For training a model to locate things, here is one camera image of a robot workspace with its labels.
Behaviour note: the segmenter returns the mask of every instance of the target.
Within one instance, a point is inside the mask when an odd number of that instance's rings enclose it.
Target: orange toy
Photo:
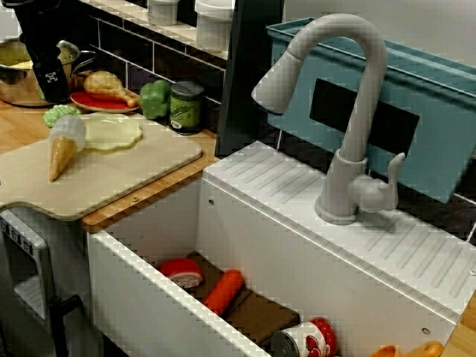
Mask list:
[[[442,352],[443,345],[440,342],[430,341],[402,357],[440,357]],[[399,357],[399,349],[397,346],[385,346],[371,357]]]
[[[243,284],[243,276],[237,270],[228,270],[213,288],[203,303],[211,311],[221,316]]]

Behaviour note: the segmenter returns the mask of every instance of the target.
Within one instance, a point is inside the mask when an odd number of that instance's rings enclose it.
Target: toy can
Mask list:
[[[330,324],[315,318],[276,332],[271,339],[274,357],[332,357],[337,340]]]
[[[172,84],[170,126],[182,135],[200,132],[203,87],[194,82]]]

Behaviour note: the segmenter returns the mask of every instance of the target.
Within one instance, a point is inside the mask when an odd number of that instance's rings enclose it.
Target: red and white can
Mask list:
[[[276,332],[271,339],[274,357],[332,357],[337,350],[335,333],[329,322],[315,318]]]

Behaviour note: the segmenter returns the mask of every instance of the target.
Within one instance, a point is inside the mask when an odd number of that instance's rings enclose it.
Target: wooden cutting board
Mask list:
[[[35,208],[75,220],[202,156],[202,149],[165,126],[133,115],[142,139],[115,152],[83,150],[59,178],[48,180],[48,140],[0,155],[0,211]]]

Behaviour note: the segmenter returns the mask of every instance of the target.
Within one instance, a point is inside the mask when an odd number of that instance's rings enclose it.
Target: toy green pepper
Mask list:
[[[139,105],[144,117],[150,120],[165,117],[170,110],[170,94],[170,85],[165,80],[147,83],[142,87]]]

